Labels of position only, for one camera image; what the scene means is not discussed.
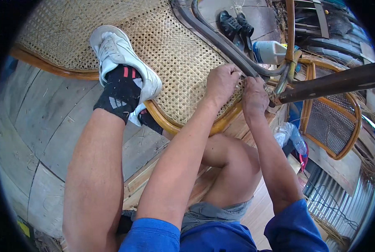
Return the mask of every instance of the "sock logo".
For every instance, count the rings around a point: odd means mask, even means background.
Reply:
[[[113,97],[109,98],[109,102],[111,103],[111,106],[112,106],[113,109],[119,108],[119,107],[122,107],[122,106],[126,105],[125,102],[122,102],[122,101],[120,101],[118,99],[115,99]]]

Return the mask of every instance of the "shoe sole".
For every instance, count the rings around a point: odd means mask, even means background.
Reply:
[[[161,89],[162,89],[162,82],[161,82],[161,79],[160,77],[154,72],[154,70],[152,70],[149,66],[147,66],[137,55],[136,53],[134,52],[133,50],[133,47],[132,47],[132,44],[130,43],[130,39],[129,37],[126,35],[126,33],[124,33],[121,29],[117,28],[116,26],[113,26],[113,25],[102,25],[98,28],[96,28],[92,34],[91,34],[91,37],[90,37],[90,45],[92,47],[92,49],[94,50],[95,52],[95,55],[98,55],[98,52],[95,50],[95,46],[100,46],[102,44],[102,42],[104,41],[102,39],[102,34],[105,33],[105,32],[113,32],[115,33],[117,36],[119,36],[120,38],[123,38],[124,40],[127,41],[127,43],[129,44],[129,47],[131,48],[132,52],[134,53],[134,56],[136,58],[138,58],[143,64],[144,66],[149,69],[156,77],[157,79],[159,80],[159,85],[157,85],[156,89],[155,89],[155,92],[154,92],[154,96],[151,97],[154,98],[155,96],[157,96]]]

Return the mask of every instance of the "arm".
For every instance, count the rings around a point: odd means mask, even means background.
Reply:
[[[151,174],[140,198],[137,219],[160,219],[181,228],[211,126],[221,106],[232,95],[240,75],[239,69],[231,64],[210,71],[206,95]]]
[[[285,154],[264,116],[269,104],[260,77],[246,78],[243,94],[243,114],[258,148],[260,168],[268,193],[277,215],[287,206],[302,199],[302,189],[298,178],[288,163]]]

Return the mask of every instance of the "plastic bottle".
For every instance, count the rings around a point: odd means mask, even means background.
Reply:
[[[277,41],[256,41],[253,54],[256,63],[279,65],[285,58],[287,49]]]
[[[297,152],[301,154],[303,157],[306,157],[305,141],[303,140],[301,134],[298,131],[298,128],[295,125],[293,125],[290,139]]]

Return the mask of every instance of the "black sock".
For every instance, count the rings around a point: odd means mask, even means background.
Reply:
[[[118,65],[107,73],[106,79],[107,84],[94,109],[105,109],[128,123],[129,114],[140,101],[141,88],[137,86],[142,84],[140,73],[131,66]]]

